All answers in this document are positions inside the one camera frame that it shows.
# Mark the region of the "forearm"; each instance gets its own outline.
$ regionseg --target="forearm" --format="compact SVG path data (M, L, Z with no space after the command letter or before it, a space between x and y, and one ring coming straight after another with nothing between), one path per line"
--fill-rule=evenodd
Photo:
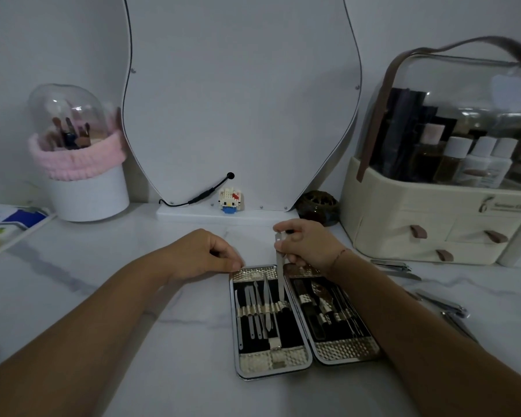
M138 259L2 363L0 415L86 415L160 285Z
M521 415L521 376L375 266L346 252L332 278L347 291L424 415Z

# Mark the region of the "black cable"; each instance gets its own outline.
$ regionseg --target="black cable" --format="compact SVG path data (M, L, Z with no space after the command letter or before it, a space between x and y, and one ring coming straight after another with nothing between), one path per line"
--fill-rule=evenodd
M164 203L166 206L169 206L170 208L177 208L178 206L185 206L187 204L193 204L193 203L200 202L201 200L206 199L207 197L209 197L217 188L219 188L227 180L233 180L235 176L236 175L233 172L229 172L228 174L226 174L226 177L222 181L220 181L218 184L216 184L216 186L211 187L208 190L205 190L199 196L196 196L196 197L192 198L190 201L188 201L186 203L169 204L169 203L166 203L166 201L164 199L160 199L158 201L158 204Z

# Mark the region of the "hand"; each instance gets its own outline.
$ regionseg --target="hand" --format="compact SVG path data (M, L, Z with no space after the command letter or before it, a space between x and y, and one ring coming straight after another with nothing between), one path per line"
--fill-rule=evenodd
M244 266L243 259L227 241L203 229L137 260L159 276L162 284L169 279L185 280L205 272L234 272Z
M290 262L298 266L309 264L327 274L330 266L346 247L330 231L315 221L289 220L274 225L274 231L293 230L293 234L283 241L277 241L274 247L285 253Z

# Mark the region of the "manicure set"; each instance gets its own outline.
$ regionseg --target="manicure set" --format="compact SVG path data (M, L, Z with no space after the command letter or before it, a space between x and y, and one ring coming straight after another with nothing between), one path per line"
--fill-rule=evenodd
M284 264L230 274L236 371L255 379L373 360L381 349L347 294L312 267Z

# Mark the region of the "pink fluffy fabric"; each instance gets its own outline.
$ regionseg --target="pink fluffy fabric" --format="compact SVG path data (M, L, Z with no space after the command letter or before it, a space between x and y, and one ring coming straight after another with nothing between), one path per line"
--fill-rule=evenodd
M126 149L125 138L120 130L88 148L72 151L47 150L38 134L29 138L29 152L53 180L86 180L101 175L125 161Z

